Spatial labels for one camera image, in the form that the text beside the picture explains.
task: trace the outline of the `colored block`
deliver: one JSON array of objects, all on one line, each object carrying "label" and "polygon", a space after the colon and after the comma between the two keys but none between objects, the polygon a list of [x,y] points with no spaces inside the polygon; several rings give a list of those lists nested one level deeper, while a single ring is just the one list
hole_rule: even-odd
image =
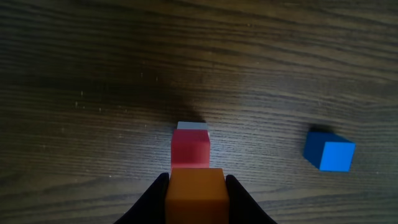
[{"label": "colored block", "polygon": [[228,217],[222,169],[173,170],[165,199],[166,224],[228,224]]},{"label": "colored block", "polygon": [[207,130],[176,129],[172,138],[171,169],[209,168],[210,138]]},{"label": "colored block", "polygon": [[309,132],[304,158],[320,171],[348,172],[355,143],[333,133]]}]

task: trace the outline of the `dark brown wood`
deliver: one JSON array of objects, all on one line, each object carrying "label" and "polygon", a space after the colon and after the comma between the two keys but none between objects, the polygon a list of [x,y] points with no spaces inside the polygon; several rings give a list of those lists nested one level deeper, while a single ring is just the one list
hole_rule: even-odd
[{"label": "dark brown wood", "polygon": [[[0,223],[112,223],[177,121],[279,223],[398,222],[396,1],[0,1]],[[322,124],[351,172],[302,157]]]}]

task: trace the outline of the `wooden table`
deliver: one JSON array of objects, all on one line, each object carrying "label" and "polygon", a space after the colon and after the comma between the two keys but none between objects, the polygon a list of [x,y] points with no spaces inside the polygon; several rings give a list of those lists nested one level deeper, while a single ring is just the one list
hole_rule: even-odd
[{"label": "wooden table", "polygon": [[0,1],[0,223],[114,222],[181,120],[280,224],[397,223],[397,63],[396,1]]}]

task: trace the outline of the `wood grain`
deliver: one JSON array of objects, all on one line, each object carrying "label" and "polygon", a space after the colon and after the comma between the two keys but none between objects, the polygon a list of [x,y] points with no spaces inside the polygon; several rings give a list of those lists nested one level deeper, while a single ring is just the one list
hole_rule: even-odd
[{"label": "wood grain", "polygon": [[[398,222],[395,1],[0,1],[0,223],[112,223],[177,121],[279,223]],[[357,143],[302,157],[311,124]]]}]

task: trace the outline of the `orange block's top face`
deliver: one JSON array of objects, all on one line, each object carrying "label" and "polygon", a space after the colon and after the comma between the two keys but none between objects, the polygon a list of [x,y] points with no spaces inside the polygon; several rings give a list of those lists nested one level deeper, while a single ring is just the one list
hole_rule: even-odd
[{"label": "orange block's top face", "polygon": [[222,169],[174,168],[165,199],[166,223],[228,223]]}]

